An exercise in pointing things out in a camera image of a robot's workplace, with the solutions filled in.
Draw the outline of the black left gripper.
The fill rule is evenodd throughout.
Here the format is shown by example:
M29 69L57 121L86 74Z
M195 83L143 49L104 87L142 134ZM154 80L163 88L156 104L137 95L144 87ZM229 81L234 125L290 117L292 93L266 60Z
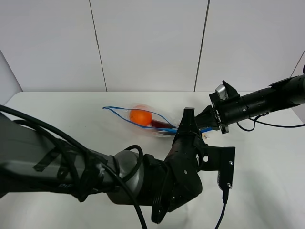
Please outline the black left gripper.
M198 171L203 146L201 135L184 135L174 139L165 160L144 155L142 203L152 207L152 222L161 223L168 212L201 194L203 186Z

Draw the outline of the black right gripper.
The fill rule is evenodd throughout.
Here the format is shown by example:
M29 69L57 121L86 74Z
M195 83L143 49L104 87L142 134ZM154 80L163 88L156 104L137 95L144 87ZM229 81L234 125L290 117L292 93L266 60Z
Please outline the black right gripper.
M240 98L240 94L226 81L222 83L227 90L228 98L220 100L217 93L214 92L209 95L212 106L207 106L196 117L194 115L194 108L184 108L183 116L176 132L176 137L183 135L198 135L198 128L205 129L211 128L216 130L216 121L222 134L229 132L227 112L230 110L229 103L236 102Z

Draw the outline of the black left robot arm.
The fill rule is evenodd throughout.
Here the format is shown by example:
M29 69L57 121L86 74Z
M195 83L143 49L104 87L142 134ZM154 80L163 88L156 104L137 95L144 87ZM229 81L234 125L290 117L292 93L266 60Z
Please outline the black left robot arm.
M185 109L165 160L132 145L111 156L90 150L54 126L17 110L0 108L0 193L54 192L80 202L106 193L115 204L141 206L160 223L202 192L198 172L205 142L192 109Z

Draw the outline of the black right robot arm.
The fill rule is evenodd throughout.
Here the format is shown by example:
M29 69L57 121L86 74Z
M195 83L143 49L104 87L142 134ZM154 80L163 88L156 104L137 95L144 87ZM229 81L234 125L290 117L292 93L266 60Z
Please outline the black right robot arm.
M230 124L304 104L305 76L286 78L242 96L223 81L209 97L212 104L195 117L197 126L226 134Z

